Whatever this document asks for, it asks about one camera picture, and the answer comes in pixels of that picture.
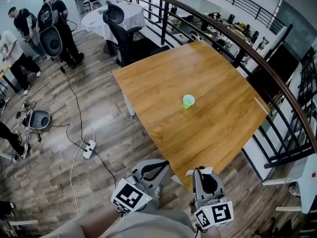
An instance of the wooden floor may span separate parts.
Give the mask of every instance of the wooden floor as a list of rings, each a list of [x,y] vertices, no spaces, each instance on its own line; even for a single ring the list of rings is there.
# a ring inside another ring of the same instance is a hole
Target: wooden floor
[[[112,72],[118,69],[115,58],[103,54],[104,40],[94,33],[81,32],[74,36],[85,60],[75,70],[65,67],[71,86],[78,96],[82,111],[83,130],[96,133],[97,152],[117,180],[125,176],[138,161],[162,158],[137,117],[131,118],[120,88]],[[76,100],[66,77],[56,62],[41,64],[42,75],[30,75],[28,96],[9,93],[11,100],[1,117],[11,130],[23,131],[22,118],[15,119],[25,100],[36,101],[36,108],[49,111],[52,125],[70,123],[68,134],[80,144],[80,118]],[[93,136],[88,133],[86,139]],[[40,224],[28,226],[33,234],[46,234],[66,221],[76,218],[76,205],[69,181],[72,158],[77,150],[65,136],[65,128],[52,127],[43,133],[38,143],[30,139],[31,151],[18,165],[0,159],[0,199],[16,204],[16,220],[38,219]],[[0,140],[0,151],[11,154],[12,148]],[[265,230],[271,217],[280,227],[288,219],[298,223],[301,214],[277,213],[276,206],[299,205],[286,186],[263,187],[242,153],[221,172],[225,191],[234,205],[234,221],[220,229],[223,238],[252,237],[257,228]],[[81,215],[110,204],[113,179],[97,156],[84,160],[76,157],[73,184],[77,192]],[[165,208],[177,207],[190,214],[188,203],[192,195],[166,180],[161,203]]]

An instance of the white tablecloth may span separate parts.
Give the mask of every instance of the white tablecloth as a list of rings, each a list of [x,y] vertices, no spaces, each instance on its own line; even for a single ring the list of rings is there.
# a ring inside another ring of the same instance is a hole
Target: white tablecloth
[[[143,8],[139,4],[119,2],[116,5],[124,11],[124,20],[120,26],[122,26],[125,30],[129,30],[136,26],[145,26]],[[81,21],[82,29],[86,29],[89,32],[95,32],[96,34],[103,36],[105,40],[117,43],[117,40],[112,34],[110,28],[103,21],[103,14],[99,14],[98,11],[100,10],[107,10],[107,6],[88,13]]]

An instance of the green cup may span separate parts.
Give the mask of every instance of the green cup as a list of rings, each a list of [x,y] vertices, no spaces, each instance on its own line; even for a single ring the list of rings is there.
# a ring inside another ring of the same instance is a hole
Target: green cup
[[[185,95],[183,97],[183,107],[189,109],[195,103],[195,98],[192,95]]]

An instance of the chair armrest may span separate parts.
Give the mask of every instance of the chair armrest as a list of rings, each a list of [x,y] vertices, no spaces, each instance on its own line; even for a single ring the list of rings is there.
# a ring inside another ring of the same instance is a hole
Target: chair armrest
[[[156,55],[156,54],[161,53],[161,52],[166,51],[166,50],[169,50],[169,46],[167,46],[167,45],[165,45],[165,46],[163,46],[163,47],[161,47],[161,48],[152,50],[152,51],[150,52],[150,56]]]
[[[133,28],[129,29],[129,30],[127,31],[127,33],[128,33],[128,35],[134,34],[135,32],[140,31],[141,29],[142,29],[141,26],[133,27]]]

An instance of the plug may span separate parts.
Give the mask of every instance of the plug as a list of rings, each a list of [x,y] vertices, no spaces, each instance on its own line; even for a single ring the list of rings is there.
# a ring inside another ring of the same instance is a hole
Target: plug
[[[86,150],[83,153],[83,156],[84,156],[85,159],[90,159],[95,147],[96,147],[96,143],[94,141],[92,141],[92,140],[89,140],[89,142],[88,142],[88,144],[86,146]]]

